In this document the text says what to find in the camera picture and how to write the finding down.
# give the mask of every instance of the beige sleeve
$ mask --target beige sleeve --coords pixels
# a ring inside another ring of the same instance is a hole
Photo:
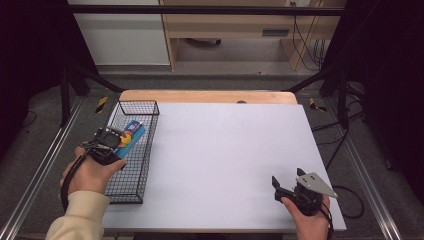
[[[50,225],[46,239],[101,239],[109,198],[96,192],[77,191],[68,199],[65,215]]]

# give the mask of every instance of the black wire basket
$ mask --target black wire basket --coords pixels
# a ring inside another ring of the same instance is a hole
[[[150,151],[159,118],[156,101],[120,101],[111,116],[110,127],[123,130],[133,120],[145,132],[126,154],[127,164],[110,179],[105,195],[112,204],[142,204],[149,171]]]

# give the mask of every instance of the aluminum rail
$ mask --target aluminum rail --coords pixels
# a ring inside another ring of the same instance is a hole
[[[247,7],[247,6],[175,6],[175,5],[47,5],[48,11],[91,14],[205,14],[205,15],[296,15],[358,16],[366,11],[344,8]]]
[[[328,106],[333,119],[337,120],[335,102],[326,98],[324,98],[324,102],[325,105]],[[340,125],[337,126],[339,133],[343,135],[343,129]],[[368,199],[368,203],[374,212],[384,237],[387,240],[401,240],[402,237],[396,226],[396,223],[390,215],[390,212],[387,209],[387,206],[384,203],[380,193],[378,192],[374,181],[371,179],[370,174],[362,163],[361,157],[359,156],[359,153],[356,150],[355,145],[353,144],[349,135],[346,138],[346,146],[347,154],[350,155],[349,159],[351,161],[352,167],[356,173],[356,176],[358,177],[358,181],[361,184],[362,189],[364,190],[365,196]]]
[[[79,97],[76,99],[72,110],[73,114],[71,115],[67,124],[59,129],[55,139],[50,145],[49,150],[41,161],[37,172],[35,173],[23,196],[21,197],[21,200],[19,201],[18,205],[16,206],[7,223],[1,229],[1,240],[14,239],[17,235],[19,228],[21,227],[26,215],[28,214],[28,211],[30,210],[41,186],[43,185],[44,180],[47,177],[47,174],[51,166],[53,165],[57,154],[59,153],[59,150],[61,149],[71,127],[75,122],[76,117],[78,116],[83,101],[83,97]]]

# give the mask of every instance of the white tabletop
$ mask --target white tabletop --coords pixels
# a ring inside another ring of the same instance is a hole
[[[157,232],[292,232],[271,176],[296,169],[329,179],[301,105],[159,103],[143,204],[112,204],[106,229]],[[331,198],[335,230],[345,230]]]

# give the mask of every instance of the human hand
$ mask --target human hand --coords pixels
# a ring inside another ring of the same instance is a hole
[[[296,223],[297,237],[299,240],[325,240],[328,234],[328,220],[321,213],[318,212],[314,216],[303,215],[297,206],[288,198],[281,198],[281,202],[286,206],[294,222]],[[323,195],[322,202],[330,208],[330,198]]]
[[[62,179],[60,180],[61,186],[72,165],[78,157],[84,153],[85,149],[82,147],[77,147],[75,149],[76,158],[68,164],[67,168],[63,172]],[[103,166],[94,161],[94,159],[88,155],[72,178],[69,184],[68,195],[76,191],[91,191],[103,194],[106,190],[109,179],[125,164],[126,161],[121,159],[110,165]]]

